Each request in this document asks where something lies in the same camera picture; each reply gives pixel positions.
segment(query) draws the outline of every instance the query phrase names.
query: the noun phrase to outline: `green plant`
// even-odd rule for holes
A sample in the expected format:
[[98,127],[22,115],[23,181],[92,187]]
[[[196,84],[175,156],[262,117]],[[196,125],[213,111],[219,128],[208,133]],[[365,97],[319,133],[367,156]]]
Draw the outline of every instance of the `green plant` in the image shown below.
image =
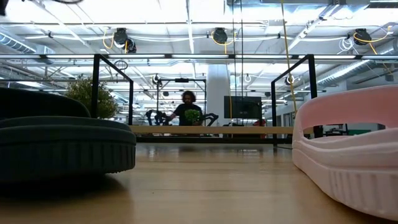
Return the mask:
[[[111,91],[105,87],[106,83],[98,85],[98,117],[112,118],[118,112],[118,104],[111,96]],[[68,85],[67,97],[79,101],[91,111],[92,79],[81,79]]]
[[185,118],[192,123],[197,122],[200,119],[200,112],[197,110],[186,110]]

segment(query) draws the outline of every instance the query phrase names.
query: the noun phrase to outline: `yellow cord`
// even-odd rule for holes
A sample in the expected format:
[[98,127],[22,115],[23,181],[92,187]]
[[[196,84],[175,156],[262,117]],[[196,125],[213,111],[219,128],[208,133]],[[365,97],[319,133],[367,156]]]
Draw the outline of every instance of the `yellow cord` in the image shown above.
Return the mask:
[[354,37],[355,39],[361,41],[361,42],[364,42],[364,43],[375,43],[375,42],[379,42],[380,40],[384,40],[385,38],[387,38],[387,36],[389,35],[389,34],[387,33],[383,38],[380,38],[380,39],[377,39],[377,40],[362,40],[362,39],[359,39],[359,38],[356,37],[357,34],[358,34],[358,33],[355,33],[353,37]]
[[216,40],[214,39],[214,37],[213,37],[213,34],[214,34],[214,31],[211,33],[211,39],[213,40],[214,43],[216,43],[216,44],[218,44],[218,45],[224,46],[224,53],[226,54],[226,46],[229,45],[229,44],[232,44],[232,43],[235,41],[236,33],[234,33],[234,39],[231,40],[229,43],[225,43],[225,44],[219,44],[219,43],[217,43],[217,41],[216,41]]
[[373,47],[373,44],[372,44],[372,43],[369,43],[369,45],[371,46],[371,48],[372,48],[374,54],[375,54],[375,55],[378,55],[378,53],[376,52],[376,49]]
[[231,121],[232,121],[232,96],[231,96],[231,92],[229,93],[229,113],[231,115]]
[[[369,43],[369,45],[371,46],[371,48],[372,48],[374,54],[375,54],[375,55],[378,55],[376,49],[373,47],[373,44],[372,44],[372,43]],[[383,63],[383,65],[384,65],[384,68],[386,68],[387,71],[392,75],[392,72],[391,72],[390,69],[387,67],[387,65],[386,65],[385,63]]]
[[[282,5],[282,18],[283,18],[283,23],[284,23],[287,68],[290,69],[289,47],[288,47],[288,45],[287,45],[287,33],[286,33],[284,0],[280,0],[280,4]],[[290,83],[290,91],[291,91],[291,93],[292,93],[292,99],[293,99],[294,114],[296,114],[296,113],[297,113],[296,97],[295,97],[295,95],[294,95],[294,87],[293,87],[292,73],[290,73],[290,72],[289,72],[289,83]]]
[[110,47],[108,47],[108,46],[106,45],[106,43],[105,43],[105,36],[106,36],[106,30],[105,30],[105,32],[104,32],[104,38],[102,39],[102,43],[104,44],[104,46],[105,46],[107,49],[111,49],[111,48],[113,47],[114,33],[112,34],[112,44],[111,44]]

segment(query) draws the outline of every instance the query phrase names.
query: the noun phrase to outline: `computer monitor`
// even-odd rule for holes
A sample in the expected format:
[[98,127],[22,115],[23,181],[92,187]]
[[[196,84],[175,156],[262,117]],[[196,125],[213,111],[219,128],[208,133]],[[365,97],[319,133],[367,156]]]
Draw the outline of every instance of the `computer monitor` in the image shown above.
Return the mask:
[[261,97],[224,96],[224,118],[262,119]]

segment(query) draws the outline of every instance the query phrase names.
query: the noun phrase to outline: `wooden table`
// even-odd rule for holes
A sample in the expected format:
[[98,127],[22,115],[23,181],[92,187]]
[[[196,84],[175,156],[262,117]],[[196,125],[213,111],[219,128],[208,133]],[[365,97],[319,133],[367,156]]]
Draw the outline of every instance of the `wooden table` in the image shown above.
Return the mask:
[[0,223],[392,223],[326,196],[265,146],[140,144],[135,169],[107,178],[0,185]]
[[[293,134],[293,127],[130,126],[135,134]],[[312,134],[313,129],[305,130]]]

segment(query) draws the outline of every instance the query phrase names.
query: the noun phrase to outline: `person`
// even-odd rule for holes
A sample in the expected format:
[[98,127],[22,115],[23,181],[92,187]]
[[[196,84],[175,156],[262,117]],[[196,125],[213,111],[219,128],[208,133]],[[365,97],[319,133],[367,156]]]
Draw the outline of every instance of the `person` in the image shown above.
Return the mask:
[[185,117],[185,112],[187,110],[197,110],[200,113],[200,116],[203,116],[203,113],[201,111],[201,108],[197,105],[194,105],[193,103],[196,102],[197,98],[195,94],[191,91],[185,91],[182,93],[182,101],[184,102],[183,104],[180,104],[173,114],[169,117],[169,121],[173,120],[176,116],[179,116],[180,118],[180,126],[201,126],[203,121],[197,121],[192,124],[191,121],[188,121]]

